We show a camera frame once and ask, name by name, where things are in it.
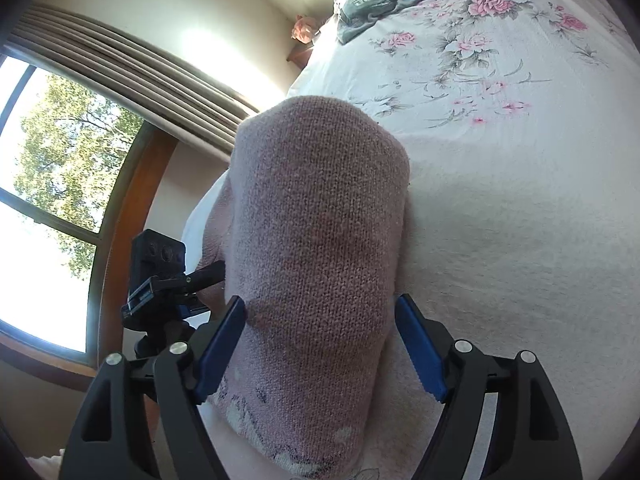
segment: curtain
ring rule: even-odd
[[[258,111],[229,86],[172,54],[53,6],[32,5],[4,51],[74,79],[227,162],[238,124]]]

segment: white blanket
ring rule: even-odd
[[[403,143],[398,293],[485,353],[534,351],[598,478],[640,416],[640,56],[610,7],[427,0],[345,46],[328,24],[289,94],[349,101]],[[204,410],[232,479],[288,480]],[[352,478],[410,478],[439,414],[393,331]]]

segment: window frame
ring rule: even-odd
[[[0,66],[6,58],[0,55]],[[30,64],[25,69],[0,111],[0,136],[36,68]],[[130,243],[144,227],[176,145],[175,137],[143,122],[120,168],[97,233],[39,209],[0,187],[0,202],[38,223],[95,246],[87,298],[85,352],[50,343],[0,320],[0,358],[47,381],[85,390],[102,359],[121,350],[120,307],[126,302]]]

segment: sky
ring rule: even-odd
[[[28,64],[8,58],[0,66],[0,110]],[[21,118],[46,90],[37,69],[0,134],[0,187],[15,193],[14,174],[24,133]],[[71,275],[52,229],[0,202],[0,319],[60,346],[83,352],[89,280]]]

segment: tree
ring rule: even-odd
[[[47,89],[22,119],[26,134],[14,179],[27,202],[97,232],[111,189],[142,119],[82,85],[47,75]],[[72,274],[86,279],[95,248],[60,232]]]

